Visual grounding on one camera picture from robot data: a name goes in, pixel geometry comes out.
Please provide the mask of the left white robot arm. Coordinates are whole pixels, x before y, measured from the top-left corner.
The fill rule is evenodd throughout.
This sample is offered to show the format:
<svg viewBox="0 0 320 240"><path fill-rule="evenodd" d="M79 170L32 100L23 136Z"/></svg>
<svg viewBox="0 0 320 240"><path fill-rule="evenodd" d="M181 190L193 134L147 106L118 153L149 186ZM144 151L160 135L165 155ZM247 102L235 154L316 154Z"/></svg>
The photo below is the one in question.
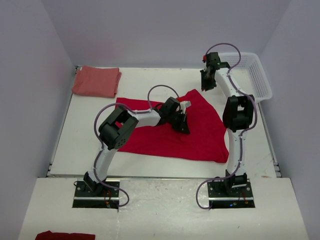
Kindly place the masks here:
<svg viewBox="0 0 320 240"><path fill-rule="evenodd" d="M103 110L113 106L115 109L97 127L98 118ZM112 103L104 107L94 120L94 134L101 147L92 168L83 177L87 192L94 197L103 193L102 181L107 178L111 161L116 152L128 142L135 129L170 124L174 131L189 134L187 108L190 106L189 100L179 101L170 97L160 108L150 106L145 110L132 110L123 103Z"/></svg>

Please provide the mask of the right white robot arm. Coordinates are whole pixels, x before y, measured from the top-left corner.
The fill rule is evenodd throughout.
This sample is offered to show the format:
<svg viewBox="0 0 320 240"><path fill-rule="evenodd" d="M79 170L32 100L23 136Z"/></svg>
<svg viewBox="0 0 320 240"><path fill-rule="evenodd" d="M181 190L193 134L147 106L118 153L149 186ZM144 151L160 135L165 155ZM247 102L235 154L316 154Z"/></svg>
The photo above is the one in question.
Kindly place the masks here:
<svg viewBox="0 0 320 240"><path fill-rule="evenodd" d="M226 97L226 104L222 114L222 123L227 130L229 140L229 157L225 177L220 180L219 187L227 196L233 197L247 186L245 168L244 143L247 131L257 115L255 98L241 90L240 85L232 79L232 66L221 61L217 52L210 52L203 56L205 64L201 74L201 90L209 91L220 86Z"/></svg>

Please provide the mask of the bright red t shirt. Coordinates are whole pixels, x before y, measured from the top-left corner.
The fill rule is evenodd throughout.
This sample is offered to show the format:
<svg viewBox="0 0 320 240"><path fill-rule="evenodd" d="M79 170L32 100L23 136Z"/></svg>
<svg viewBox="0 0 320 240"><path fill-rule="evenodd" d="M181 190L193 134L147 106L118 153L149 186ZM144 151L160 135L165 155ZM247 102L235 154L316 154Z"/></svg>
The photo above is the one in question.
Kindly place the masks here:
<svg viewBox="0 0 320 240"><path fill-rule="evenodd" d="M225 164L229 157L226 128L215 108L196 89L180 100L191 103L186 110L189 134L173 130L170 124L139 127L119 151Z"/></svg>

